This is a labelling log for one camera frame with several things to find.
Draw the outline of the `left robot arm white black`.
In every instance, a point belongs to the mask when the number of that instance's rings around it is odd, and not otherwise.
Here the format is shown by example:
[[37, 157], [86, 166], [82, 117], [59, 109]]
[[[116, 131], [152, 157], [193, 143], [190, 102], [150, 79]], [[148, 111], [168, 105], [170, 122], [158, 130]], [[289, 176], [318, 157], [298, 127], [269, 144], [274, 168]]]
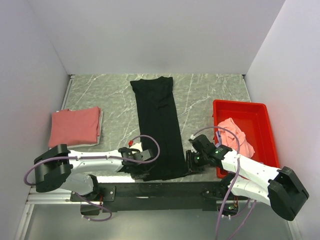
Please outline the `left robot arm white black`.
[[35, 189], [47, 193], [57, 189], [69, 190], [88, 201], [100, 195], [97, 177], [89, 172], [125, 172], [134, 174], [139, 167], [156, 161], [160, 148], [142, 149], [142, 144], [107, 152], [80, 152], [59, 144], [34, 160]]

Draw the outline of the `black t-shirt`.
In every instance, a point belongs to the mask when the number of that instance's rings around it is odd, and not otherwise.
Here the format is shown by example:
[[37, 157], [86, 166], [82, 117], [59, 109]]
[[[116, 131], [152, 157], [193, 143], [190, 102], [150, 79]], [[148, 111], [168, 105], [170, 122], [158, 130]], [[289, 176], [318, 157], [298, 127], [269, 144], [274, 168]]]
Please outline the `black t-shirt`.
[[141, 165], [143, 181], [186, 176], [189, 170], [173, 96], [173, 78], [133, 80], [130, 85], [135, 94], [140, 134], [153, 137], [160, 148], [157, 160]]

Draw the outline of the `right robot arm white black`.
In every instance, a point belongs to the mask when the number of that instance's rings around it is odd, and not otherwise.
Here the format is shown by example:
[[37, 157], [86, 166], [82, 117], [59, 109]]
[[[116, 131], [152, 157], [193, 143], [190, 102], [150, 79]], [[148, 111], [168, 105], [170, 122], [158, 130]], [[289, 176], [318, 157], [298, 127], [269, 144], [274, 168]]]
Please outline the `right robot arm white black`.
[[201, 134], [189, 139], [199, 165], [222, 168], [228, 175], [222, 179], [219, 193], [230, 200], [242, 196], [264, 203], [281, 218], [293, 221], [309, 198], [297, 174], [289, 167], [277, 168], [245, 157], [225, 145], [215, 146]]

